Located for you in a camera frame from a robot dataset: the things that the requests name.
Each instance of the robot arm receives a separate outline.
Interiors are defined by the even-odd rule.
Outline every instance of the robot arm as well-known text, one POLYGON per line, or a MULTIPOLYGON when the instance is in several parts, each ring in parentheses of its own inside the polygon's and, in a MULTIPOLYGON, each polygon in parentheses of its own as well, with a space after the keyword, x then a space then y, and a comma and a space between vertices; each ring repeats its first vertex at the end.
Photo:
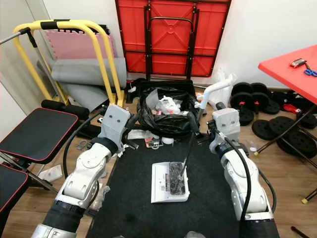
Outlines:
POLYGON ((212 138, 210 150, 221 158, 224 176, 231 188, 233 207, 236 218, 240 221, 240 238, 279 238, 266 192, 259 182, 259 169, 248 158, 245 146, 238 142, 240 133, 238 111, 232 108, 215 111, 208 127, 208 133, 212 138), (242 220, 241 214, 248 190, 246 170, 238 153, 224 141, 225 137, 239 150, 251 177, 250 201, 242 220))
POLYGON ((98 178, 105 170, 106 162, 123 151, 124 135, 138 118, 125 109, 110 105, 104 115, 101 133, 92 140, 93 146, 83 152, 42 224, 38 224, 32 238, 75 238, 84 212, 98 192, 98 178))

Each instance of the scissors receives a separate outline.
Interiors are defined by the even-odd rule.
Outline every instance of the scissors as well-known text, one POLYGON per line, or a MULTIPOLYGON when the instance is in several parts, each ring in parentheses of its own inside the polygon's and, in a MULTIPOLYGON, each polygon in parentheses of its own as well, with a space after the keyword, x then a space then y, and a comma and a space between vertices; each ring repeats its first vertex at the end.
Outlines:
POLYGON ((304 74, 309 75, 309 76, 312 75, 313 77, 317 77, 317 72, 314 71, 314 70, 312 70, 312 69, 308 66, 307 63, 306 63, 305 65, 306 65, 306 68, 307 68, 307 69, 305 69, 304 74))

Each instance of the pink foam mat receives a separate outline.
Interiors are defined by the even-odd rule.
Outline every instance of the pink foam mat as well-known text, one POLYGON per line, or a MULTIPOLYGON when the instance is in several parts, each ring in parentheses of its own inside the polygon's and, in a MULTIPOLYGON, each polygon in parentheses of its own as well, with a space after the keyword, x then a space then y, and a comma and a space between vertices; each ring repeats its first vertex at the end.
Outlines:
MULTIPOLYGON (((51 47, 57 59, 95 59, 96 53, 89 35, 84 32, 46 30, 51 47)), ((99 33, 96 34, 103 57, 107 58, 105 45, 99 33)), ((113 57, 116 57, 112 36, 108 36, 113 57)))

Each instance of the floor mat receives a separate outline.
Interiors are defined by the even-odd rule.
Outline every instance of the floor mat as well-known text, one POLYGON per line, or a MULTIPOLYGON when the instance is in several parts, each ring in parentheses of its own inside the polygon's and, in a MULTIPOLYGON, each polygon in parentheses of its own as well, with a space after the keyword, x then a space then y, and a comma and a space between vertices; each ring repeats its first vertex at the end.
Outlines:
POLYGON ((189 199, 151 204, 152 164, 183 161, 188 140, 152 150, 143 140, 139 149, 127 149, 109 179, 111 191, 93 220, 88 238, 183 238, 189 231, 206 238, 237 238, 238 222, 220 159, 208 143, 194 143, 187 174, 189 199))

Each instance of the black weight plate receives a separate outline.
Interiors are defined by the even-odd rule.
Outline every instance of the black weight plate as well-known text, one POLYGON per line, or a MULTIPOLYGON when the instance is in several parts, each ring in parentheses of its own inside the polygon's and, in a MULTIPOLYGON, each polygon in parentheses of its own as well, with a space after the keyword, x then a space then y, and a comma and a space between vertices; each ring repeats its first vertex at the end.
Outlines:
POLYGON ((251 83, 250 86, 254 93, 265 93, 268 96, 270 95, 266 85, 263 83, 251 83))
POLYGON ((262 112, 267 114, 277 114, 280 110, 279 104, 272 99, 268 100, 268 105, 265 108, 262 108, 262 112))
POLYGON ((231 95, 235 95, 236 93, 253 93, 253 89, 249 83, 237 83, 233 86, 231 95))
MULTIPOLYGON (((298 157, 303 157, 299 153, 297 153, 292 147, 290 147, 288 144, 286 144, 282 139, 278 139, 277 145, 279 148, 281 148, 284 152, 290 155, 295 155, 298 157)), ((307 158, 312 158, 317 154, 317 151, 313 151, 311 153, 303 153, 307 158)))
POLYGON ((230 98, 230 105, 232 108, 240 109, 241 102, 244 102, 244 107, 249 109, 253 108, 254 102, 250 93, 244 93, 244 92, 236 93, 230 98))
POLYGON ((268 126, 272 132, 276 135, 282 134, 286 131, 292 124, 294 120, 287 117, 276 117, 274 119, 269 120, 268 126))
POLYGON ((287 134, 289 143, 304 155, 317 151, 316 143, 308 135, 300 131, 290 131, 287 134))
POLYGON ((282 139, 278 139, 276 141, 279 148, 281 148, 284 152, 290 155, 300 156, 292 147, 286 144, 282 139))
POLYGON ((239 112, 239 122, 240 125, 245 126, 250 124, 254 119, 254 113, 247 108, 241 108, 239 112))
POLYGON ((267 120, 256 120, 252 124, 253 133, 263 140, 273 140, 276 138, 276 134, 274 134, 268 126, 267 120))
POLYGON ((317 119, 313 114, 307 114, 302 120, 301 120, 301 125, 304 128, 307 129, 314 129, 317 125, 317 119))
POLYGON ((259 109, 263 109, 268 105, 268 96, 265 93, 252 93, 252 98, 254 103, 258 102, 259 103, 259 109))

